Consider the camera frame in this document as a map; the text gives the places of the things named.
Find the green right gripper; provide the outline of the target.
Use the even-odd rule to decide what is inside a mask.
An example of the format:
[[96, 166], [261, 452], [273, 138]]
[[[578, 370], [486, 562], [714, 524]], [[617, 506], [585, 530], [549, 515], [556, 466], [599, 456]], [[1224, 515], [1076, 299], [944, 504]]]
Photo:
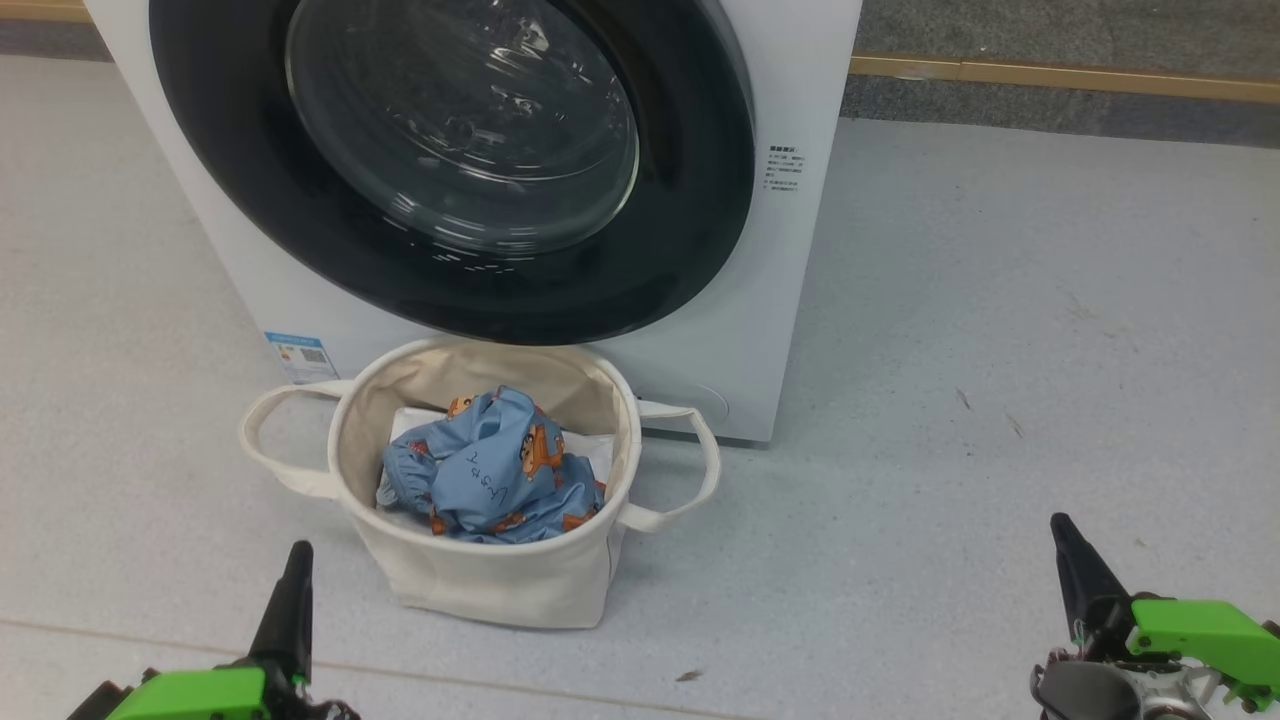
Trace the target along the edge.
[[1230, 700], [1277, 700], [1276, 623], [1258, 623], [1225, 601], [1133, 601], [1068, 514], [1053, 514], [1050, 529], [1075, 647], [1125, 650], [1128, 639], [1128, 651], [1137, 659], [1192, 659], [1216, 671], [1228, 683]]

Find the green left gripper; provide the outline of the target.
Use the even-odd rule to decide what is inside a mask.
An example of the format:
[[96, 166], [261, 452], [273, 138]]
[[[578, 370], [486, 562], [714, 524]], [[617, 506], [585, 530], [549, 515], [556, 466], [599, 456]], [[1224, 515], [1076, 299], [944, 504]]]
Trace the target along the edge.
[[109, 719], [269, 719], [268, 693], [296, 693], [312, 671], [314, 547], [292, 544], [248, 660], [255, 667], [161, 673], [137, 685]]

